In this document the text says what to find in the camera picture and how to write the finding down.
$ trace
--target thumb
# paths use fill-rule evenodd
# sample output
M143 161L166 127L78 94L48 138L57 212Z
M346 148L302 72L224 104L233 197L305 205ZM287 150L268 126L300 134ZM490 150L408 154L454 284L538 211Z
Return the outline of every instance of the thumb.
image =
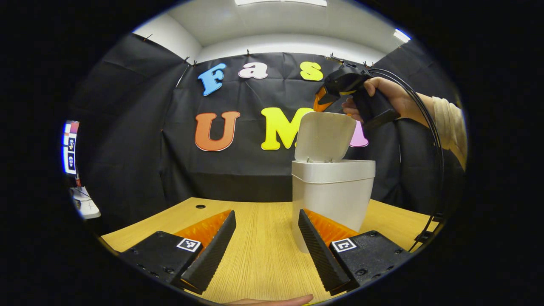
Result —
M363 86L367 90L369 96L374 96L376 93L376 88L380 87L380 81L381 77L373 77L363 83Z

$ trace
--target white box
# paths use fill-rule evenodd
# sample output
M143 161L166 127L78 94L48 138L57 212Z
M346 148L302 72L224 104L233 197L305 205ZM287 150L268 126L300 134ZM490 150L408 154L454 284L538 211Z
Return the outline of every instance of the white box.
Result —
M300 122L293 176L293 237L308 253L298 226L306 208L359 232L372 193L375 161L343 160L356 121L336 113L311 112Z

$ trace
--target white ceiling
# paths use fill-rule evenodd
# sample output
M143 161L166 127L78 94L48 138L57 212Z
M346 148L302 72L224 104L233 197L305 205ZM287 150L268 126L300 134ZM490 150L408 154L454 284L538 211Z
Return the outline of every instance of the white ceiling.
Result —
M293 2L237 6L234 0L192 0L168 14L206 47L262 34L309 34L339 38L390 53L403 42L395 26L351 0L328 0L327 7Z

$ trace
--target black cable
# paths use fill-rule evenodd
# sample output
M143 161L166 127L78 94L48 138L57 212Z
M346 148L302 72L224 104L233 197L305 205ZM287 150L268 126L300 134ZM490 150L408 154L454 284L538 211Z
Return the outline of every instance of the black cable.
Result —
M378 69L378 68L368 69L368 71L371 72L372 74L383 75L383 76L385 76L387 78L390 78L392 81L396 82L397 84L399 84L404 90L406 90L408 95L414 100L414 102L418 106L419 110L422 112L423 117L425 117L425 121L429 125L429 129L431 130L432 137L433 137L433 139L435 141L435 146L436 146L438 157L439 157L439 160L438 160L439 161L439 165L438 165L439 169L438 169L438 171L440 172L440 181L439 181L440 187L439 187L438 190L440 192L439 193L440 200L443 200L442 195L443 195L443 185L444 185L444 155L443 155L443 152L442 152L442 144L440 142L440 136L438 135L438 131L436 130L436 125L435 125L432 117L430 116L429 111L425 107L425 104L423 103L423 101L421 100L421 98L419 97L417 92L415 92L415 90L410 85L408 85L400 77L396 76L394 73L392 73L390 71L387 71L387 70L384 70L384 69ZM389 75L386 75L386 74L383 74L383 73L380 73L378 71L387 72L387 73L393 75L394 77L398 78L399 80L397 81L393 77L391 77ZM425 227L424 227L424 229L423 229L423 231L421 232L420 235L423 235L427 231L427 229L429 228L429 225L430 225L430 223L432 221L432 218L434 216L436 216L438 214L438 212L439 212L439 205L436 205L434 213L431 216L429 216L427 224L425 225ZM408 252L412 251L412 249L416 246L417 243L418 243L418 241L417 241L417 238L416 238L416 241L414 242L412 247L408 250Z
M423 101L421 101L421 98L419 98L419 95L417 95L417 93L412 89L407 89L406 87L404 87L399 81L397 81L396 79L392 78L391 76L388 76L388 75L385 75L385 74L382 74L380 72L374 72L374 74L378 74L378 75L383 75L385 77L388 77L390 78L393 82L396 82L397 84L399 84L404 90L406 90L406 92L408 93L408 95L414 100L414 102L416 103L416 105L418 106L419 110L422 112L423 114L423 117L425 117L425 121L427 121L427 124L429 125L429 128L431 129L431 133L432 133L432 136L433 136L433 139L435 141L435 143L440 143L440 137L437 137L437 133L435 133L435 131L433 131L433 128L432 128L432 125L430 124L430 120L432 120L432 118L430 118L430 116L427 116L428 112L425 112L424 110L426 110L426 107L424 106L423 104ZM427 220L427 224L425 225L422 233L424 233L428 228L429 228L429 225L431 224L431 221L432 221L432 218L433 216L435 215L436 213L432 214L431 216L429 216L429 219ZM412 245L412 247L410 247L410 249L408 250L408 252L412 251L412 249L417 245L418 241L415 240L414 244Z
M91 197L90 195L88 195L88 194L84 193L84 192L83 192L83 191L81 191L80 189L78 189L77 191L78 191L79 193L83 193L84 195L86 195L86 196L87 196L87 197L89 197L89 198Z

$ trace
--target letter f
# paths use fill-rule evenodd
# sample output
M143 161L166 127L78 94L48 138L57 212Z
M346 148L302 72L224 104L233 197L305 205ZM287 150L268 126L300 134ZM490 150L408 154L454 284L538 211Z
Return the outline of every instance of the letter f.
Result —
M218 90L221 87L222 83L218 83L215 80L223 79L224 75L220 69L224 69L226 67L226 64L221 63L199 75L198 79L202 80L202 84L204 85L204 96L211 94L212 92Z

